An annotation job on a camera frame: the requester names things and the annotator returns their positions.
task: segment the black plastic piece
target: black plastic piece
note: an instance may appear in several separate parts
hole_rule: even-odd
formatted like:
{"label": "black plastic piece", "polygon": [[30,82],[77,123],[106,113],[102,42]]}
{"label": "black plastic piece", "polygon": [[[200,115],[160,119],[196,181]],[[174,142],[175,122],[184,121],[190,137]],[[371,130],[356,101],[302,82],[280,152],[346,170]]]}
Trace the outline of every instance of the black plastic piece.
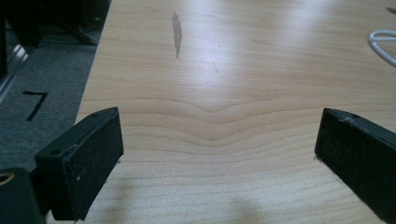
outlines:
{"label": "black plastic piece", "polygon": [[45,223],[25,170],[11,168],[0,171],[0,200],[0,223]]}
{"label": "black plastic piece", "polygon": [[57,220],[84,220],[123,154],[119,110],[89,115],[35,155]]}
{"label": "black plastic piece", "polygon": [[357,115],[326,108],[315,148],[377,215],[396,223],[396,134]]}

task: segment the light wood surface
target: light wood surface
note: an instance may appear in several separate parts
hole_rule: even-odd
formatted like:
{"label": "light wood surface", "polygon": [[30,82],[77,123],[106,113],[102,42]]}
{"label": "light wood surface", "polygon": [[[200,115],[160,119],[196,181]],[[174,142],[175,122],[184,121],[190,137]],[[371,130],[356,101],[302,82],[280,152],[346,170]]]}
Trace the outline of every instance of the light wood surface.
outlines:
{"label": "light wood surface", "polygon": [[125,155],[86,223],[380,223],[314,148],[324,107],[396,132],[386,7],[113,0],[78,119],[118,106]]}

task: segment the wooden table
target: wooden table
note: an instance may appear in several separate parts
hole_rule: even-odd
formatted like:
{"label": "wooden table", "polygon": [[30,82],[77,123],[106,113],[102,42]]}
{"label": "wooden table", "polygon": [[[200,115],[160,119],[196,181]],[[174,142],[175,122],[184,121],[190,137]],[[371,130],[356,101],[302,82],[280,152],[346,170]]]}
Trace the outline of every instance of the wooden table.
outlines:
{"label": "wooden table", "polygon": [[125,155],[86,223],[381,222],[314,148],[324,107],[396,132],[386,7],[113,0],[78,119],[118,106]]}

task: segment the scratch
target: scratch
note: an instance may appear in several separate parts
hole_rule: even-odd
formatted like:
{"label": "scratch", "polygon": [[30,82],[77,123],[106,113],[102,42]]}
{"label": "scratch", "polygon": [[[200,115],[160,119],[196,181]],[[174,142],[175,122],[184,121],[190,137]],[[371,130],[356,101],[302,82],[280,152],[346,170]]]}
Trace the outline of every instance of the scratch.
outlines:
{"label": "scratch", "polygon": [[218,70],[218,67],[216,66],[215,61],[213,61],[213,66],[215,66],[216,73],[218,74],[218,73],[219,73],[219,70]]}
{"label": "scratch", "polygon": [[175,49],[176,49],[176,57],[178,58],[178,54],[180,53],[180,45],[181,45],[181,25],[178,20],[178,15],[174,12],[174,16],[172,17],[172,25],[174,28],[174,40],[175,40]]}

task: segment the floor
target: floor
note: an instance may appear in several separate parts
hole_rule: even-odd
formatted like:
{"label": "floor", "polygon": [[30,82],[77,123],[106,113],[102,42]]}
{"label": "floor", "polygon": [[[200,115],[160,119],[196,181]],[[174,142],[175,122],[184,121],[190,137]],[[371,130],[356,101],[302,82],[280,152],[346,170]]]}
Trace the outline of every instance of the floor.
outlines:
{"label": "floor", "polygon": [[[89,35],[99,39],[101,28]],[[74,125],[96,46],[41,25],[37,49],[7,29],[8,76],[0,86],[0,170],[35,168],[34,155]]]}

